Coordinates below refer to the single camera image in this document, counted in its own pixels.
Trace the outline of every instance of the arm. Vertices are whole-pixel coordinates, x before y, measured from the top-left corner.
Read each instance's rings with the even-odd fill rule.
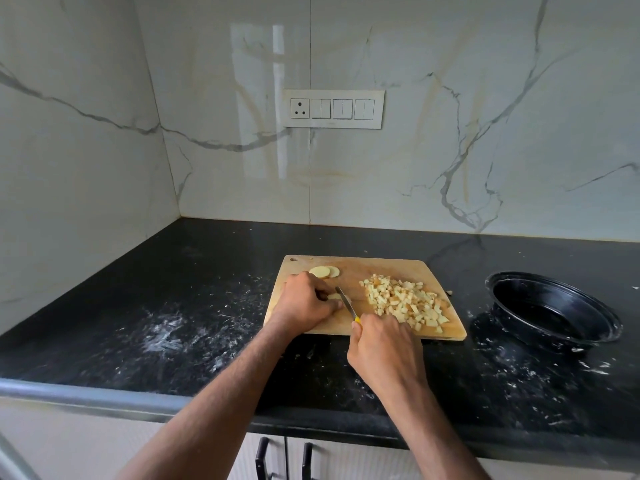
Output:
[[[382,402],[426,480],[490,480],[462,443],[424,371],[422,345],[395,317],[363,315],[352,323],[347,359]]]
[[[228,368],[151,438],[119,480],[226,479],[267,379],[290,341],[311,330],[340,300],[308,273],[290,276],[271,319]]]

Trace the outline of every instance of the right hand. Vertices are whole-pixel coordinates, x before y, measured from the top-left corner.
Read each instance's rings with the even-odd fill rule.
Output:
[[[347,360],[382,404],[414,387],[428,388],[420,339],[396,317],[364,314],[351,323]]]

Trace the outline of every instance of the forearm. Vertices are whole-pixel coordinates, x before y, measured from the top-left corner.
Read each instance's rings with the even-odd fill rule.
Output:
[[[269,375],[292,338],[277,321],[267,323],[118,478],[227,478]]]
[[[383,405],[426,480],[490,480],[428,387],[411,385]]]

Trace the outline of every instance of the wooden cutting board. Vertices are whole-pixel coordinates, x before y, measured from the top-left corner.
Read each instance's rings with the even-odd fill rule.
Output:
[[[351,298],[353,308],[358,316],[364,313],[373,313],[373,306],[367,302],[364,288],[359,284],[360,281],[370,278],[372,274],[382,274],[391,276],[396,280],[408,280],[414,283],[422,282],[425,290],[437,293],[439,298],[451,301],[451,298],[445,293],[436,277],[422,261],[331,256],[285,256],[271,293],[271,300],[267,307],[264,323],[268,322],[271,312],[282,293],[283,284],[290,274],[298,274],[302,271],[309,271],[315,266],[327,265],[336,266],[340,269],[340,276],[327,278],[325,281],[331,287],[340,286],[342,291]],[[423,326],[420,331],[414,333],[424,339],[464,340],[467,332],[453,305],[444,310],[442,314],[449,319],[448,323],[442,325],[443,333],[436,333],[433,327],[427,326]],[[309,333],[350,335],[351,320],[351,315],[343,308]]]

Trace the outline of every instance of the left hand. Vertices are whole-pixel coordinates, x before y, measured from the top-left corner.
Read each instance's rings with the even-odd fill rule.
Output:
[[[283,325],[295,334],[294,337],[313,329],[322,320],[329,318],[334,311],[343,307],[339,299],[318,299],[316,291],[325,296],[335,291],[327,283],[306,271],[290,275],[284,284],[284,290],[268,323]]]

